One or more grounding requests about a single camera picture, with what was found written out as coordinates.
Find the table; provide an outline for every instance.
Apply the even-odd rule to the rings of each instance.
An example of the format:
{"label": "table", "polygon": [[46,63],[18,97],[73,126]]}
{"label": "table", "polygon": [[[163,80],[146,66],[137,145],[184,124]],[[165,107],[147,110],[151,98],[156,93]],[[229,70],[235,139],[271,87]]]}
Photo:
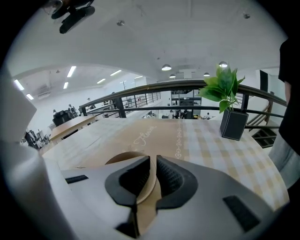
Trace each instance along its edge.
{"label": "table", "polygon": [[95,116],[76,117],[55,127],[51,132],[50,141],[54,144],[59,143],[68,134],[82,128],[84,125],[95,122],[95,118]]}
{"label": "table", "polygon": [[[221,122],[180,119],[102,119],[68,137],[43,157],[61,170],[93,168],[124,152],[156,155],[218,169],[258,194],[273,210],[289,201],[277,168],[259,144],[244,131],[240,141],[222,138]],[[158,181],[149,183],[148,198],[138,205],[140,232],[155,218]]]}

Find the black metal railing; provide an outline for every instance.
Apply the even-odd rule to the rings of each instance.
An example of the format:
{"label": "black metal railing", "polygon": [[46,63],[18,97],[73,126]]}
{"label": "black metal railing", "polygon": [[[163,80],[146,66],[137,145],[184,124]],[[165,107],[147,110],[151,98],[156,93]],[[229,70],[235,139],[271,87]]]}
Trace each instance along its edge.
{"label": "black metal railing", "polygon": [[[152,110],[219,110],[219,107],[215,106],[201,106],[201,105],[172,105],[172,106],[147,106],[149,103],[153,103],[161,98],[160,92],[162,91],[173,91],[178,94],[178,100],[180,100],[180,94],[189,93],[192,90],[199,90],[206,86],[203,80],[186,80],[186,81],[175,81],[175,82],[162,82],[151,85],[145,85],[137,88],[132,88],[117,92],[105,97],[101,97],[94,101],[88,102],[80,106],[81,112],[87,115],[85,108],[94,104],[98,104],[104,101],[113,101],[115,108],[106,111],[98,111],[96,113],[106,114],[114,113],[118,114],[118,117],[125,118],[126,113],[133,111],[152,111]],[[241,102],[240,108],[234,108],[237,112],[255,113],[259,115],[266,115],[283,118],[282,115],[274,114],[268,111],[257,111],[248,109],[249,96],[255,96],[264,98],[269,101],[269,104],[277,103],[286,106],[286,101],[283,99],[269,94],[265,91],[240,85],[238,88],[239,101]],[[191,100],[199,99],[199,97],[191,97]],[[246,126],[248,129],[275,129],[279,126]]]}
{"label": "black metal railing", "polygon": [[[144,108],[144,106],[150,105],[161,99],[160,92],[152,92],[152,93],[144,93],[144,94],[136,94],[131,96],[119,97],[119,98],[111,98],[104,101],[94,100],[89,102],[85,106],[80,106],[80,112],[84,116],[94,115],[99,116],[102,115],[104,118],[126,118],[126,116],[132,113],[137,108]],[[92,111],[87,112],[86,107],[93,106],[95,104],[108,102],[108,105],[101,106],[100,108],[93,109]]]}

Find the ceiling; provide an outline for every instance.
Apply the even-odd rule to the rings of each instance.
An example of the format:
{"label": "ceiling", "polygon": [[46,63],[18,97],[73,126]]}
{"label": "ceiling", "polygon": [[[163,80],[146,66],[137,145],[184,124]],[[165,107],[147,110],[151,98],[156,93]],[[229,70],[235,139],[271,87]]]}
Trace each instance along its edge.
{"label": "ceiling", "polygon": [[[24,78],[18,79],[25,88],[23,93],[31,94],[34,98],[45,98],[49,95],[65,93],[86,88],[103,87],[115,79],[120,79],[129,73],[120,72],[114,76],[110,74],[116,69],[103,67],[76,67],[71,77],[67,77],[70,67],[61,67],[51,70],[44,70]],[[64,83],[68,82],[67,89],[63,89]]]}
{"label": "ceiling", "polygon": [[[193,70],[193,78],[202,77],[204,72],[214,73],[223,60],[239,70],[273,68],[279,66],[279,48],[286,39],[251,0],[95,0],[93,6],[95,14],[65,35],[59,33],[61,19],[37,12],[7,58],[12,76],[23,81],[23,73],[48,67],[51,74],[47,70],[37,79],[61,89],[69,65],[80,63],[111,66],[158,81],[170,74],[182,78],[179,72],[187,68]],[[117,26],[118,20],[125,25]],[[55,74],[53,63],[68,67]],[[163,72],[166,63],[172,70]],[[109,73],[105,69],[78,67],[74,88],[94,86]],[[32,89],[40,85],[38,80],[24,81]]]}

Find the fluorescent light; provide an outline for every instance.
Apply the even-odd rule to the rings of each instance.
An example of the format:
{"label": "fluorescent light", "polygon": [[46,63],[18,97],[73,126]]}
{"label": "fluorescent light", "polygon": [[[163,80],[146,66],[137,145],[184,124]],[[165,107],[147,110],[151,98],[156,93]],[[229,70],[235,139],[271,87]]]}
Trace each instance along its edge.
{"label": "fluorescent light", "polygon": [[122,72],[122,70],[118,70],[118,71],[112,73],[111,76],[114,76],[114,75],[118,74],[119,72]]}
{"label": "fluorescent light", "polygon": [[97,82],[97,84],[103,82],[105,80],[105,78],[101,79],[99,82]]}
{"label": "fluorescent light", "polygon": [[33,99],[32,95],[30,95],[30,94],[27,94],[26,96],[27,96],[30,100]]}
{"label": "fluorescent light", "polygon": [[24,87],[19,83],[18,80],[14,80],[14,82],[15,82],[15,85],[17,85],[18,89],[20,89],[21,91],[24,90]]}
{"label": "fluorescent light", "polygon": [[69,82],[65,82],[64,84],[64,89],[66,89],[68,87]]}
{"label": "fluorescent light", "polygon": [[72,66],[69,73],[67,74],[67,77],[71,77],[73,72],[75,71],[76,66]]}

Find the checkered tablecloth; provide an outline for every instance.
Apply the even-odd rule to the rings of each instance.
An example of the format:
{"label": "checkered tablecloth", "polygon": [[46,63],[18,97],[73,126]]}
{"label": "checkered tablecloth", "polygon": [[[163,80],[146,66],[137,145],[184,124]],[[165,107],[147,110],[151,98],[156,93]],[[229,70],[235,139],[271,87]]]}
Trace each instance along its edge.
{"label": "checkered tablecloth", "polygon": [[248,133],[240,141],[222,138],[220,122],[182,121],[178,124],[180,154],[184,160],[227,173],[263,198],[274,210],[289,201],[277,168]]}
{"label": "checkered tablecloth", "polygon": [[65,170],[99,167],[128,151],[141,152],[152,160],[162,155],[223,171],[258,194],[273,210],[287,203],[280,173],[261,146],[247,132],[240,141],[222,138],[219,128],[220,122],[214,120],[103,119],[43,156]]}

